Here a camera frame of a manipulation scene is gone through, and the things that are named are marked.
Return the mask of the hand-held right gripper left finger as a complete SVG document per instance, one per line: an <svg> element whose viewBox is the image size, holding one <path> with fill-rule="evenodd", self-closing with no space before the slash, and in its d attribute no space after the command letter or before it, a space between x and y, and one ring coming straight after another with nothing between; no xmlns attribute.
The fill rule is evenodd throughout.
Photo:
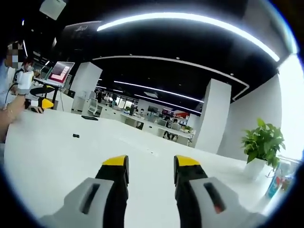
<svg viewBox="0 0 304 228"><path fill-rule="evenodd" d="M54 214L43 216L44 228L122 228L128 200L129 158L120 155L102 163L64 198Z"/></svg>

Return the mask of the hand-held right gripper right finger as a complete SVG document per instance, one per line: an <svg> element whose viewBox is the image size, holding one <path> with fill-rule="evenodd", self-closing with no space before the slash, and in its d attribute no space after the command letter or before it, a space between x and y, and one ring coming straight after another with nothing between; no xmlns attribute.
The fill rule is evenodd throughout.
<svg viewBox="0 0 304 228"><path fill-rule="evenodd" d="M266 220L244 208L238 194L215 177L208 177L198 161L175 155L175 199L182 228L258 228Z"/></svg>

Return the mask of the person's left hand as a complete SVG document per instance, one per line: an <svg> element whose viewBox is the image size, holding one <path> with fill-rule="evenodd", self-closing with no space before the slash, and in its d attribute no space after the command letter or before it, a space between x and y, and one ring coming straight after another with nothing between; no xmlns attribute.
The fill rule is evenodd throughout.
<svg viewBox="0 0 304 228"><path fill-rule="evenodd" d="M18 95L11 103L7 105L8 123L12 123L20 113L25 109L25 96Z"/></svg>

